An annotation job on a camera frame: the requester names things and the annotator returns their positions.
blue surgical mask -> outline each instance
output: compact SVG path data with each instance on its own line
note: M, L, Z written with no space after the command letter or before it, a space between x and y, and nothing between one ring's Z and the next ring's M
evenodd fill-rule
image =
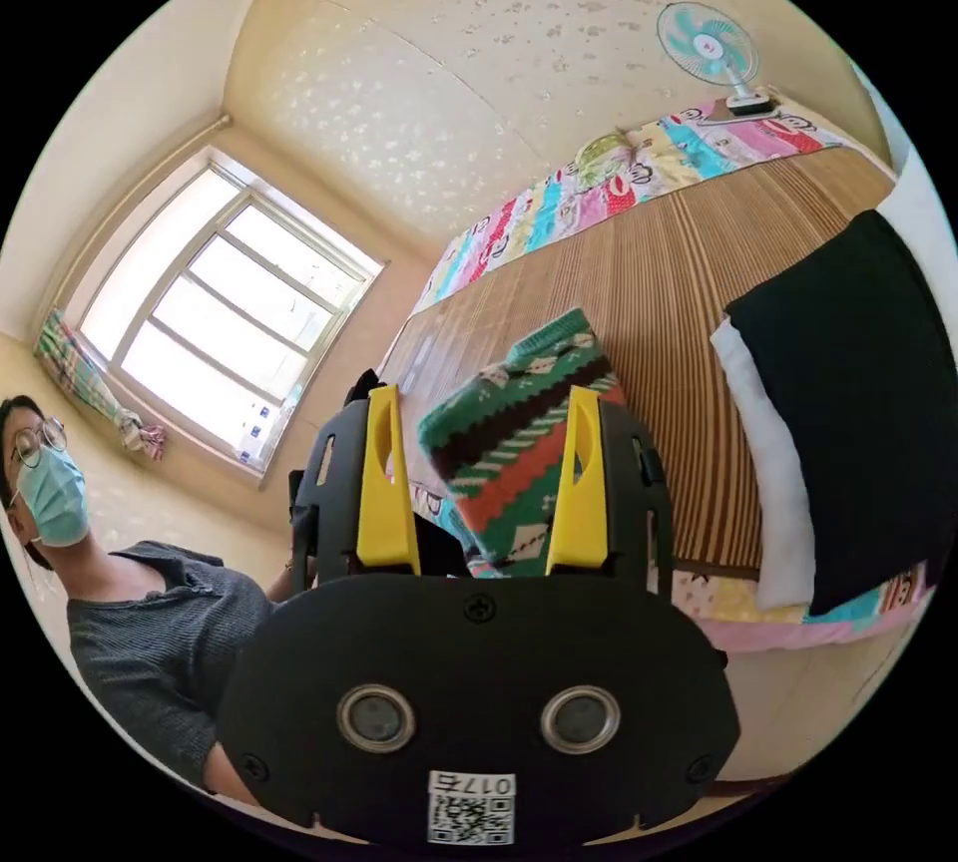
M21 467L17 493L27 504L44 546L74 546L90 532L86 480L66 450L41 446L37 465Z

electric fan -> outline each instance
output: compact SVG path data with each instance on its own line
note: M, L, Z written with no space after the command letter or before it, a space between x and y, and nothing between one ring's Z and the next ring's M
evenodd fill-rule
M777 107L748 81L758 72L758 53L748 35L721 11L691 1L667 4L659 15L659 40L688 74L709 84L734 88L726 98L733 119L768 114Z

bamboo mat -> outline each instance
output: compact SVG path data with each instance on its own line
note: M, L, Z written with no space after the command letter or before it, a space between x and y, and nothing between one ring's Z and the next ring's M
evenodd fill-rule
M582 306L662 455L677 568L756 579L754 470L709 337L726 303L891 188L850 148L756 165L639 204L412 316L381 373L402 394L410 481L445 495L416 442L422 415L516 340Z

window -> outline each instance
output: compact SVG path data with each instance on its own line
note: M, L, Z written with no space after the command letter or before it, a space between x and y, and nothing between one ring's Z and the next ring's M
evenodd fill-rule
M237 171L206 163L174 193L103 280L79 329L108 374L261 473L381 267Z

tied curtain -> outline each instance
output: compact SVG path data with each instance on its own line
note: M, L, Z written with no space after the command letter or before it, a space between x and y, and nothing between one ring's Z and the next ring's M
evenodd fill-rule
M152 460L162 459L164 428L159 424L145 426L136 413L120 405L60 310L51 310L33 353L64 393L82 400L113 423L128 450L142 450Z

